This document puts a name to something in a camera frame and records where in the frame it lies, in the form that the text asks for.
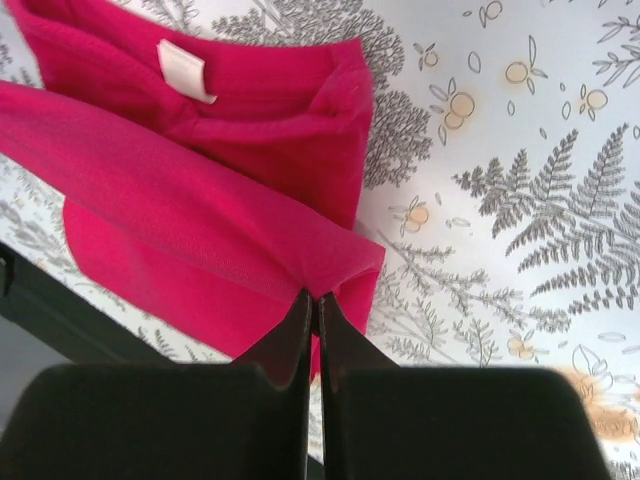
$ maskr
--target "pink towel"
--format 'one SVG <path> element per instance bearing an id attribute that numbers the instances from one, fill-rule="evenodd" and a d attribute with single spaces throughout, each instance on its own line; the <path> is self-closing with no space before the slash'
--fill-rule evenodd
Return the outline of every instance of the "pink towel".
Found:
<path id="1" fill-rule="evenodd" d="M 301 287 L 336 292 L 365 328 L 384 250 L 300 202 L 112 113 L 7 82 L 0 151 L 67 195 L 90 278 L 231 356 Z"/>
<path id="2" fill-rule="evenodd" d="M 231 356 L 301 287 L 364 331 L 384 252 L 350 231 L 372 111 L 357 41 L 248 47 L 105 0 L 7 4 L 46 87 L 84 103 L 3 84 L 0 151 L 67 195 L 87 276 Z M 213 104 L 164 82 L 162 39 L 205 61 Z"/>

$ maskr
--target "folded red fabric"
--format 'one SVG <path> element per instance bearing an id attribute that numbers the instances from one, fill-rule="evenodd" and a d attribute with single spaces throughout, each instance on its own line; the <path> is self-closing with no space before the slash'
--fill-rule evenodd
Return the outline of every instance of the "folded red fabric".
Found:
<path id="1" fill-rule="evenodd" d="M 301 287 L 336 292 L 364 330 L 379 245 L 55 93 L 0 82 L 0 126 L 0 151 L 67 196 L 65 229 L 82 247 L 81 270 L 138 307 L 231 356 L 273 328 Z"/>
<path id="2" fill-rule="evenodd" d="M 249 47 L 105 0 L 7 4 L 63 96 L 2 84 L 0 151 L 65 193 L 87 276 L 231 356 L 302 287 L 364 331 L 384 251 L 350 231 L 373 103 L 359 42 Z M 165 83 L 161 40 L 204 60 L 214 103 Z"/>

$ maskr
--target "white tablecloth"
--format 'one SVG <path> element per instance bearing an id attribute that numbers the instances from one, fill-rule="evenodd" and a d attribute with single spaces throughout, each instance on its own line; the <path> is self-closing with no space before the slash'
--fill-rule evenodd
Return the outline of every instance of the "white tablecloth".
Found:
<path id="1" fill-rule="evenodd" d="M 359 229 L 388 249 L 370 338 L 404 364 L 561 371 L 615 478 L 640 478 L 640 1 L 117 3 L 205 38 L 361 37 L 377 108 Z M 0 77 L 40 84 L 6 12 Z M 3 242 L 165 355 L 225 360 L 85 278 L 63 196 L 0 170 Z"/>

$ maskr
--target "red garment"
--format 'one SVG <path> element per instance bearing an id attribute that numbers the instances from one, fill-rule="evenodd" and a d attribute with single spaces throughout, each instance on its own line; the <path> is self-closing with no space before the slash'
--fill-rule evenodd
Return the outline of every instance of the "red garment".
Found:
<path id="1" fill-rule="evenodd" d="M 0 90 L 0 150 L 65 193 L 68 243 L 87 276 L 231 356 L 301 287 L 336 292 L 364 331 L 384 252 L 348 230 L 372 114 L 357 41 L 249 47 L 105 0 L 7 5 L 46 87 L 102 109 Z M 215 103 L 164 82 L 162 39 L 204 59 Z"/>
<path id="2" fill-rule="evenodd" d="M 83 272 L 194 338 L 237 356 L 302 286 L 337 292 L 364 330 L 384 250 L 302 203 L 112 113 L 7 82 L 0 151 L 66 194 Z"/>

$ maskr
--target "white tag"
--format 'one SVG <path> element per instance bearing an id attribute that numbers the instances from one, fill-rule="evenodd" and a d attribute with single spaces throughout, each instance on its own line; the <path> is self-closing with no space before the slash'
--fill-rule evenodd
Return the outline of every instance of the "white tag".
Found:
<path id="1" fill-rule="evenodd" d="M 174 90 L 204 103 L 216 101 L 204 88 L 204 60 L 168 40 L 160 40 L 158 58 L 164 81 Z"/>

